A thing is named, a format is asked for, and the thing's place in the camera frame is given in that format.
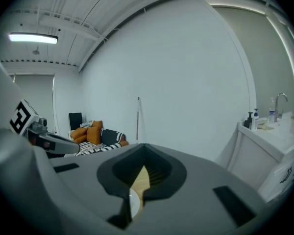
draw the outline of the white ceiling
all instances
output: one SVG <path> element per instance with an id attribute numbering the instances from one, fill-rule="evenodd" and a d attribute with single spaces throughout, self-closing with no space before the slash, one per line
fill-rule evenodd
<path id="1" fill-rule="evenodd" d="M 0 60 L 6 68 L 80 71 L 120 23 L 156 1 L 15 0 L 0 19 Z M 59 39 L 56 45 L 11 42 L 9 32 L 38 32 Z M 34 55 L 37 47 L 40 54 Z"/>

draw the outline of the faucet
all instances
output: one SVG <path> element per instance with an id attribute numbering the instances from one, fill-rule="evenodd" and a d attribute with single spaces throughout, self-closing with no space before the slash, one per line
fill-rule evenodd
<path id="1" fill-rule="evenodd" d="M 282 118 L 282 114 L 283 114 L 283 110 L 282 110 L 282 113 L 279 114 L 278 112 L 278 99 L 280 96 L 284 96 L 285 97 L 285 100 L 288 102 L 288 97 L 284 94 L 284 93 L 280 93 L 276 99 L 275 99 L 275 110 L 274 110 L 274 122 L 277 122 L 277 119 L 278 118 Z"/>

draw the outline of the white countertop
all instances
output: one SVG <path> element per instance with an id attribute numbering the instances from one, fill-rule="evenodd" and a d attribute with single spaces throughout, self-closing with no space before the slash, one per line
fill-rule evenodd
<path id="1" fill-rule="evenodd" d="M 278 162 L 283 162 L 294 156 L 294 119 L 292 113 L 285 113 L 278 122 L 266 123 L 273 130 L 257 129 L 251 131 L 238 123 L 238 130 L 248 136 Z"/>

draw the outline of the orange pillow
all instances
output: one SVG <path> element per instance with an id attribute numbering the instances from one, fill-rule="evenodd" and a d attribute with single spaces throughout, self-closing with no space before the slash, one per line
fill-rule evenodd
<path id="1" fill-rule="evenodd" d="M 71 133 L 71 138 L 78 139 L 79 137 L 86 135 L 86 133 L 87 128 L 77 128 L 75 131 Z"/>
<path id="2" fill-rule="evenodd" d="M 101 129 L 102 128 L 102 121 L 94 121 L 92 126 L 98 127 L 99 129 Z"/>
<path id="3" fill-rule="evenodd" d="M 74 139 L 73 142 L 75 142 L 75 143 L 83 143 L 83 142 L 86 141 L 86 139 L 87 139 L 87 135 L 83 135 L 83 136 L 81 136 L 81 137 L 79 137 L 77 139 Z"/>
<path id="4" fill-rule="evenodd" d="M 127 145 L 129 145 L 129 143 L 128 143 L 128 141 L 121 141 L 120 143 L 119 143 L 122 147 L 123 146 L 127 146 Z"/>
<path id="5" fill-rule="evenodd" d="M 87 141 L 93 144 L 100 144 L 100 129 L 98 127 L 88 128 Z"/>

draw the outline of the cabinet handle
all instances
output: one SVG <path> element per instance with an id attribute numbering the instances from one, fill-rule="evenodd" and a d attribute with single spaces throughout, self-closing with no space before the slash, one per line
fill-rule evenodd
<path id="1" fill-rule="evenodd" d="M 280 183 L 283 183 L 283 182 L 287 181 L 287 179 L 289 178 L 291 172 L 292 172 L 292 167 L 290 169 L 288 169 L 288 174 L 286 175 L 285 179 L 283 179 Z"/>

